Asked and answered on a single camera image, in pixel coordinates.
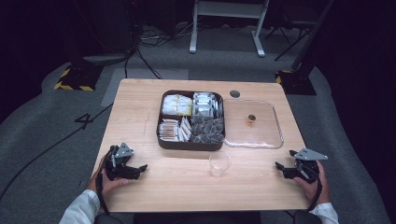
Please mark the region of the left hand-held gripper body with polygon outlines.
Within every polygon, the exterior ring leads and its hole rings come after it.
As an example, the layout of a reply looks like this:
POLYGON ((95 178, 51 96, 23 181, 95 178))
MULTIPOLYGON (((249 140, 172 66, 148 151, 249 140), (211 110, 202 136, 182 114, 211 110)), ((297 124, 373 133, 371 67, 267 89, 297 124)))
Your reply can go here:
POLYGON ((107 177, 110 180, 115 178, 138 179, 141 169, 126 165, 133 155, 134 151, 124 142, 119 146, 111 146, 105 162, 107 177))

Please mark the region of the black folding stand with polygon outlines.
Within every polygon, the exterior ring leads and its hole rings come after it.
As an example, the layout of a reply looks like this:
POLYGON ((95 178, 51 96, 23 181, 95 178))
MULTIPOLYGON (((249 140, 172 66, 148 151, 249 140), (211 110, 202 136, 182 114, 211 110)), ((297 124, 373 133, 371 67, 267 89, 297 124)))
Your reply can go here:
POLYGON ((280 32, 288 43, 288 46, 275 57, 275 60, 278 61, 301 40, 310 35, 317 22, 318 15, 316 13, 293 11, 279 13, 276 24, 272 26, 270 33, 265 37, 268 39, 275 32, 280 32))

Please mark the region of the person's left hand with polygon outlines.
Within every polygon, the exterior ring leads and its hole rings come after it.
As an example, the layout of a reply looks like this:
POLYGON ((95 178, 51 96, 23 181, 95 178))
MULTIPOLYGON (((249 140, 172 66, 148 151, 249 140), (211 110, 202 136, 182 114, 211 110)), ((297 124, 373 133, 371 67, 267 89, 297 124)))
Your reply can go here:
POLYGON ((101 168, 102 164, 104 163, 104 161, 106 160, 106 157, 103 157, 100 160, 100 163, 98 165, 98 169, 93 173, 91 180, 89 181, 89 184, 87 186, 87 189, 92 190, 94 192, 97 192, 96 190, 96 182, 95 182, 95 178, 97 177, 98 174, 102 174, 103 175, 103 179, 102 179, 102 194, 104 197, 106 197, 108 195, 108 193, 110 191, 112 191, 113 189, 117 189, 123 186, 126 186, 130 183, 129 179, 126 178, 115 178, 114 180, 110 180, 107 175, 106 175, 106 171, 104 169, 101 168))

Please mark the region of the pile of yellow white packets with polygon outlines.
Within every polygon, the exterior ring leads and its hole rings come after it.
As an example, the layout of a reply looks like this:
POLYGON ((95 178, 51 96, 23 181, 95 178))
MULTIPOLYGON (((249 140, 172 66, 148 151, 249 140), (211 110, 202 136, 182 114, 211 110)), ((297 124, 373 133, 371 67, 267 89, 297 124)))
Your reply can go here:
POLYGON ((192 99, 180 95, 166 95, 163 99, 163 114, 176 116, 190 116, 192 111, 192 99))

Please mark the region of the white metal stand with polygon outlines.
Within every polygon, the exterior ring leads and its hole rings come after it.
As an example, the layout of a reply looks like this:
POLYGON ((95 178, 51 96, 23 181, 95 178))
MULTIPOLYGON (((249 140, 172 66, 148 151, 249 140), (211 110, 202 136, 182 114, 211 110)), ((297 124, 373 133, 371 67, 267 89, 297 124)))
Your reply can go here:
POLYGON ((258 21, 256 30, 251 31, 250 33, 258 56, 263 58, 265 56, 265 52, 262 47, 262 42, 260 41, 260 33, 268 9, 269 1, 270 0, 263 0, 263 2, 260 4, 245 4, 195 0, 192 12, 192 34, 189 52, 194 54, 197 50, 199 16, 255 19, 258 21))

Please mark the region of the black post with striped base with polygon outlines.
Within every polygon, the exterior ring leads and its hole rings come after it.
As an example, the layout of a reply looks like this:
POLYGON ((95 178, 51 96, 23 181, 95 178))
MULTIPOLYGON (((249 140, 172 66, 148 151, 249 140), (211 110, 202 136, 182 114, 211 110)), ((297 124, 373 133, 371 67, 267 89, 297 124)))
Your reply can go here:
POLYGON ((70 63, 66 66, 55 90, 94 91, 104 68, 116 63, 126 62, 132 55, 132 50, 124 52, 103 53, 82 58, 82 65, 70 63))
POLYGON ((306 34, 308 38, 294 60, 291 69, 279 70, 275 73, 276 82, 281 85, 286 94, 316 95, 309 75, 324 51, 323 44, 326 37, 321 38, 318 33, 332 8, 334 0, 325 1, 326 4, 318 15, 316 24, 306 34))

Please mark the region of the clear lid with brass knob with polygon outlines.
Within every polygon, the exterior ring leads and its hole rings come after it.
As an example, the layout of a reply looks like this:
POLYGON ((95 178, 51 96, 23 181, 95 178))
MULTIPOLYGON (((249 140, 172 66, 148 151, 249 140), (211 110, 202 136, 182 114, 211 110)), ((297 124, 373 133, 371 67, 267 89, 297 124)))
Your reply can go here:
POLYGON ((224 101, 224 143, 229 147, 280 148, 283 134, 275 107, 267 101, 224 101))

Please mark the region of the pile of white stick packets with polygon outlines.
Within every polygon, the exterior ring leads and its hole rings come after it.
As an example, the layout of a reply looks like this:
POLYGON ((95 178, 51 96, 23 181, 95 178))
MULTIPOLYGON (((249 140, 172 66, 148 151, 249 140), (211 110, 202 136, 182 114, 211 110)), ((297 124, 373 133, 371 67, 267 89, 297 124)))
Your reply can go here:
POLYGON ((191 125, 186 117, 181 120, 163 119, 158 132, 159 137, 167 142, 189 142, 191 139, 191 125))

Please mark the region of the dark brown compartment box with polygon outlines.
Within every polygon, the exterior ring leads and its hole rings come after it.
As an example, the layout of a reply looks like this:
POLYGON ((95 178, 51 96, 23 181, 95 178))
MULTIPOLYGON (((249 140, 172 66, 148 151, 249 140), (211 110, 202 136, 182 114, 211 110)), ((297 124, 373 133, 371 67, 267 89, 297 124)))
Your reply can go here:
POLYGON ((187 96, 193 100, 193 94, 195 92, 209 92, 209 91, 177 91, 177 90, 170 90, 166 91, 163 96, 162 96, 162 101, 160 105, 160 113, 159 113, 159 118, 158 118, 158 124, 157 124, 157 138, 158 138, 158 143, 162 148, 165 149, 180 149, 180 150, 202 150, 202 151, 216 151, 219 150, 222 145, 222 143, 215 143, 215 144, 203 144, 203 143, 193 143, 191 140, 189 142, 167 142, 163 141, 159 135, 158 135, 158 128, 159 124, 163 121, 163 119, 176 119, 176 120, 181 120, 182 117, 186 117, 191 125, 191 118, 193 117, 192 111, 190 116, 176 116, 176 115, 164 115, 163 114, 163 99, 166 95, 171 95, 171 94, 180 94, 187 96))

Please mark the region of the pile of dark tea bags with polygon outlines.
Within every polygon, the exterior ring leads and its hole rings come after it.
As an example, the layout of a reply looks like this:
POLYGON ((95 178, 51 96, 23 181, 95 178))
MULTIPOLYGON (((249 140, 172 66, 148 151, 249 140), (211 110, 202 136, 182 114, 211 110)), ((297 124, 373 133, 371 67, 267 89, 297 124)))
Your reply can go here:
POLYGON ((222 143, 224 136, 223 118, 203 116, 193 116, 191 118, 191 141, 193 143, 222 143))

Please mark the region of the person's dark lap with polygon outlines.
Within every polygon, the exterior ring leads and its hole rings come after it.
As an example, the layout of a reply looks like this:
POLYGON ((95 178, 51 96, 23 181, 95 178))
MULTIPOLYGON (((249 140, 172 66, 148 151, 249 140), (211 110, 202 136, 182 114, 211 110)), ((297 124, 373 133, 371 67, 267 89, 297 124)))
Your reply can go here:
POLYGON ((259 212, 136 213, 134 224, 262 224, 259 212))

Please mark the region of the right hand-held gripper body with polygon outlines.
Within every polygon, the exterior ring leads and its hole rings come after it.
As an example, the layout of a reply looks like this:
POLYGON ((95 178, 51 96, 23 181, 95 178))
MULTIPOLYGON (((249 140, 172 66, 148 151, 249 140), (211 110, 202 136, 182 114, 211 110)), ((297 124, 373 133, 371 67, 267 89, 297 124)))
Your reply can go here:
POLYGON ((309 184, 315 182, 319 173, 317 161, 326 161, 328 156, 309 148, 303 148, 297 152, 293 157, 294 167, 291 168, 291 174, 284 175, 284 177, 288 179, 300 177, 309 184))

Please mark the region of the clear plastic cup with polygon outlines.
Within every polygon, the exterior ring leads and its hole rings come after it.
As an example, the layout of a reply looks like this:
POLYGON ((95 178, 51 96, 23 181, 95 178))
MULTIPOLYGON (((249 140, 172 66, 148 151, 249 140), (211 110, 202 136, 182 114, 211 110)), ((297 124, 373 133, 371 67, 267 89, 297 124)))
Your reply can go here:
POLYGON ((209 156, 209 173, 212 177, 223 177, 230 168, 232 160, 224 151, 215 151, 209 156))

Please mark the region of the pile of silver packets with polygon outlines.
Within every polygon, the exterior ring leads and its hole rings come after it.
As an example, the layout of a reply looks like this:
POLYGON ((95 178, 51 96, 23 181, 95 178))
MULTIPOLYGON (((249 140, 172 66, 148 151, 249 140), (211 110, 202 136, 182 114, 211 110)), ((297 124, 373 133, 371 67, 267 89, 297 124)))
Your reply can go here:
POLYGON ((192 100, 194 116, 220 118, 223 112, 222 98, 214 92, 195 92, 192 100))

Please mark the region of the person's right hand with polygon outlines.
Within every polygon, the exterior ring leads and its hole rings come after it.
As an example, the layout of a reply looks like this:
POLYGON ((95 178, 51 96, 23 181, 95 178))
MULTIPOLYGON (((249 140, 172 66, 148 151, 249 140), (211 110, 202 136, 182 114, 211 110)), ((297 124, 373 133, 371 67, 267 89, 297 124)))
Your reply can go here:
POLYGON ((304 193, 308 201, 314 203, 315 205, 321 203, 329 203, 331 201, 330 187, 329 187, 328 179, 326 177, 326 173, 324 171, 322 164, 319 161, 317 161, 317 165, 319 170, 318 181, 309 184, 300 177, 293 178, 293 181, 304 190, 304 193), (319 196, 316 196, 318 192, 318 182, 321 183, 322 190, 319 196))

